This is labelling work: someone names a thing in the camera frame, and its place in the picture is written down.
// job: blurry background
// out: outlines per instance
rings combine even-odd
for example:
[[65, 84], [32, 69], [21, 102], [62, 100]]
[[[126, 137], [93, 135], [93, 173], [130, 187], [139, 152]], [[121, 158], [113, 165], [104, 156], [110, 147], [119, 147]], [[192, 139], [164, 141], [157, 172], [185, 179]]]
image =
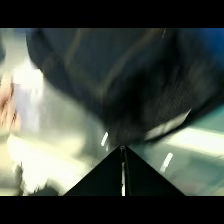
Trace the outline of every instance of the blurry background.
[[[0, 74], [13, 77], [22, 117], [19, 133], [1, 132], [0, 194], [15, 191], [13, 162], [22, 162], [28, 191], [48, 181], [63, 194], [108, 155], [107, 141], [101, 144], [105, 130], [76, 101], [44, 80], [29, 60], [24, 29], [0, 30], [5, 49]], [[157, 144], [131, 148], [186, 195], [224, 195], [223, 118], [220, 107]], [[11, 191], [4, 185], [8, 179]]]

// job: dark jacket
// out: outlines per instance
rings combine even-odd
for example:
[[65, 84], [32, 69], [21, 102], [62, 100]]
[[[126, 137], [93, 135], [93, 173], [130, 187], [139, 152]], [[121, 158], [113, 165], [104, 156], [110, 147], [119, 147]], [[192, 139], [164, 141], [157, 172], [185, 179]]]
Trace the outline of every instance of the dark jacket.
[[48, 81], [97, 115], [116, 145], [200, 109], [223, 86], [198, 29], [41, 28], [27, 45]]

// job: dark clothing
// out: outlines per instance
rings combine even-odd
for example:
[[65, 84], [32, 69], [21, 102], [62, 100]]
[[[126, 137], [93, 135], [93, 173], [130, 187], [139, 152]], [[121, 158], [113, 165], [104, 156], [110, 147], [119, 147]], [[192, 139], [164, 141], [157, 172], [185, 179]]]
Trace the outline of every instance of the dark clothing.
[[47, 80], [97, 115], [115, 145], [143, 140], [223, 89], [224, 69], [198, 29], [41, 28], [27, 45]]

